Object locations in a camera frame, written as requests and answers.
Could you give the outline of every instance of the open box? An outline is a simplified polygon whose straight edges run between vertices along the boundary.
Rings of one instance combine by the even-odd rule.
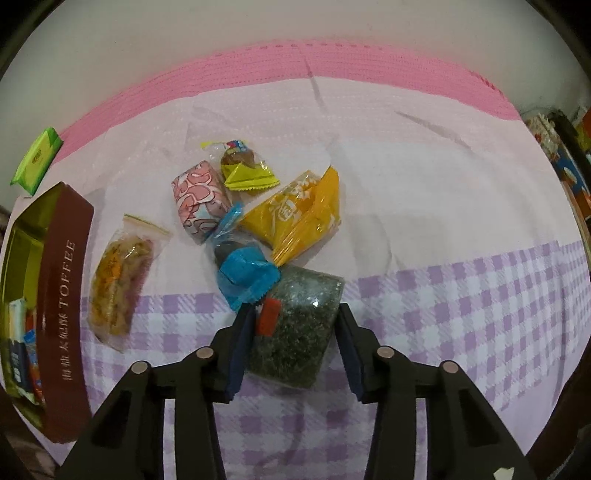
[[[76,440],[91,417],[80,353],[80,289],[93,213],[70,186],[55,185],[15,220],[2,266],[0,359],[6,391],[52,442]],[[36,337],[41,385],[33,392],[27,389],[35,384],[34,354],[18,338],[27,327],[15,320],[21,310],[22,322],[33,324]]]

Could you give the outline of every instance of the blue wrapped candy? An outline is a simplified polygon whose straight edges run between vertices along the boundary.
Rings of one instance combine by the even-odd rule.
[[[217,286],[230,308],[255,303],[275,285],[281,274],[263,254],[260,244],[238,228],[243,207],[237,204],[224,216],[207,239],[217,266]]]

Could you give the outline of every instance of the yellow candy wrapper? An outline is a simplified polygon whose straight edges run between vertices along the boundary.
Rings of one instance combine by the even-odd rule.
[[[242,140],[204,142],[201,148],[212,161],[220,162],[224,185],[229,190],[263,190],[279,185],[267,164]]]
[[[280,267],[339,223],[339,174],[330,167],[321,179],[304,172],[250,211],[241,225],[271,246],[273,261]]]

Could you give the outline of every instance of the tablecloth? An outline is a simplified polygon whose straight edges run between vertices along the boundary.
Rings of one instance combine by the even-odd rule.
[[[342,224],[295,263],[343,276],[343,301],[382,344],[415,361],[458,362],[524,451],[589,340],[589,271],[560,183],[510,102],[460,66],[348,41],[252,46],[134,86],[61,135],[37,195],[62,180],[95,206],[85,297],[123,213],[173,233],[147,278],[128,351],[94,338],[82,302],[93,411],[135,360],[177,361],[233,320],[170,187],[206,158],[202,141],[249,141],[283,184],[332,164]],[[426,474],[423,407],[417,479]],[[247,374],[235,400],[216,406],[228,478],[363,478],[374,415],[348,390],[334,340],[311,390]],[[69,445],[40,438],[65,458]],[[167,478],[173,448],[170,403]]]

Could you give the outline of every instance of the dark green snack package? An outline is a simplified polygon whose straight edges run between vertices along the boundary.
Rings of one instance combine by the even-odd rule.
[[[289,387],[310,388],[329,344],[345,281],[284,265],[256,323],[249,370]]]

